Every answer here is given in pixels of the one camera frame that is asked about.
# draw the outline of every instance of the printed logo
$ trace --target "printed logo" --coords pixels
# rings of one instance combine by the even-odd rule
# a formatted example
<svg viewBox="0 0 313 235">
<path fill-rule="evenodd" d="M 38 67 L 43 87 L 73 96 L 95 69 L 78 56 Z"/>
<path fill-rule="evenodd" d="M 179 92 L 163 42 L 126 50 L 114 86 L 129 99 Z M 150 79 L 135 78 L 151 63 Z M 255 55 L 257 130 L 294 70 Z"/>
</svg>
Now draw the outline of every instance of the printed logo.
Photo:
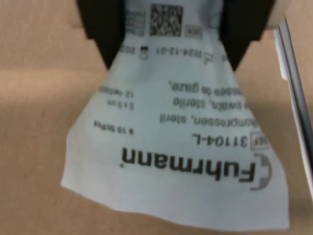
<svg viewBox="0 0 313 235">
<path fill-rule="evenodd" d="M 268 167 L 268 175 L 266 177 L 262 177 L 260 179 L 259 186 L 256 188 L 251 188 L 250 191 L 260 191 L 269 184 L 270 180 L 272 179 L 272 164 L 270 163 L 270 160 L 267 156 L 264 154 L 256 153 L 254 154 L 255 157 L 261 158 L 261 166 L 262 167 Z"/>
<path fill-rule="evenodd" d="M 137 36 L 144 36 L 145 34 L 145 11 L 126 11 L 126 33 L 134 34 Z"/>
<path fill-rule="evenodd" d="M 150 36 L 180 37 L 183 7 L 152 4 L 150 15 Z"/>
<path fill-rule="evenodd" d="M 262 132 L 251 132 L 250 141 L 252 151 L 269 149 L 269 142 Z"/>
<path fill-rule="evenodd" d="M 185 27 L 185 37 L 186 38 L 195 38 L 202 40 L 203 38 L 203 29 L 200 26 L 195 25 L 186 25 Z"/>
</svg>

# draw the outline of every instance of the qr code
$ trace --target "qr code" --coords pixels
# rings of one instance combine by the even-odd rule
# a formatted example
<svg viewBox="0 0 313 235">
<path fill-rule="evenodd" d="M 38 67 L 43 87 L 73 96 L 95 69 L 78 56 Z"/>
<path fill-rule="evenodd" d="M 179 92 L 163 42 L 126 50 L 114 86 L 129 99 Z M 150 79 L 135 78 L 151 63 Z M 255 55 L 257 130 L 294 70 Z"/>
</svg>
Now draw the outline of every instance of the qr code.
<svg viewBox="0 0 313 235">
<path fill-rule="evenodd" d="M 182 18 L 182 6 L 152 4 L 150 35 L 180 37 Z"/>
</svg>

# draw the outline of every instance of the gauze compress packaging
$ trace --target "gauze compress packaging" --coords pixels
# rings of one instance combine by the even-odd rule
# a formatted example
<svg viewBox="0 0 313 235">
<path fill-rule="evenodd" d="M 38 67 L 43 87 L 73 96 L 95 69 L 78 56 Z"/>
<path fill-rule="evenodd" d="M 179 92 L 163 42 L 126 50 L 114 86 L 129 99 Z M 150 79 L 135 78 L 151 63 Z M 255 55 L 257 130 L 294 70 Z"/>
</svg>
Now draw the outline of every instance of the gauze compress packaging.
<svg viewBox="0 0 313 235">
<path fill-rule="evenodd" d="M 221 7 L 126 1 L 125 41 L 68 134 L 63 186 L 182 225 L 289 226 L 284 170 L 219 41 Z"/>
</svg>

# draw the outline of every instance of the metal rod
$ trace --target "metal rod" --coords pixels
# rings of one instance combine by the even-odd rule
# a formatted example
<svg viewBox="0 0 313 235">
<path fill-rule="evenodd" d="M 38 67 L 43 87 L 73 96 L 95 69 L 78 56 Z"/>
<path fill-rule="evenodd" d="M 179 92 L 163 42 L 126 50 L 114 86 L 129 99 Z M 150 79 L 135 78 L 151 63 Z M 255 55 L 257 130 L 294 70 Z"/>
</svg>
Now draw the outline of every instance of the metal rod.
<svg viewBox="0 0 313 235">
<path fill-rule="evenodd" d="M 293 51 L 291 36 L 287 24 L 287 20 L 284 19 L 279 26 L 279 36 L 281 40 L 281 46 L 285 54 L 286 66 L 289 72 L 289 82 L 291 86 L 291 92 L 293 93 L 295 104 L 298 111 L 298 116 L 302 128 L 304 137 L 304 144 L 308 154 L 308 160 L 310 163 L 311 171 L 313 171 L 313 132 L 310 121 L 310 116 L 307 108 L 307 104 L 302 89 L 299 69 L 297 66 L 296 58 Z"/>
</svg>

